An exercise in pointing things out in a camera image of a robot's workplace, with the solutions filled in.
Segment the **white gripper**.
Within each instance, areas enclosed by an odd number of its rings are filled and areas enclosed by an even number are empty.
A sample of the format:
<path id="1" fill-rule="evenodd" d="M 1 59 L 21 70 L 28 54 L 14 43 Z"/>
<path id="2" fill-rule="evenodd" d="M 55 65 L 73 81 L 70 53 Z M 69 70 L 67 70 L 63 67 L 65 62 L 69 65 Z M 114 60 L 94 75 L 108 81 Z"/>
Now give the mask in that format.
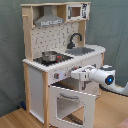
<path id="1" fill-rule="evenodd" d="M 80 81 L 88 81 L 89 80 L 89 73 L 91 72 L 92 67 L 86 67 L 81 69 L 79 72 L 72 71 L 71 77 L 75 79 L 79 79 Z"/>

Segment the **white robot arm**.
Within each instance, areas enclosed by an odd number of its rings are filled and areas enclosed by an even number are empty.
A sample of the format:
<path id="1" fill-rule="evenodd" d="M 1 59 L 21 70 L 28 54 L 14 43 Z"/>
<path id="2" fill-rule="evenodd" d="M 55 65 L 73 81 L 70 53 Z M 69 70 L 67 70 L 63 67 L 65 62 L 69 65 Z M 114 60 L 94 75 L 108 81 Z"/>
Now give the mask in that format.
<path id="1" fill-rule="evenodd" d="M 109 65 L 104 65 L 101 68 L 87 65 L 72 71 L 71 77 L 79 81 L 94 81 L 109 92 L 128 97 L 128 83 L 125 87 L 117 86 L 115 84 L 115 71 Z"/>

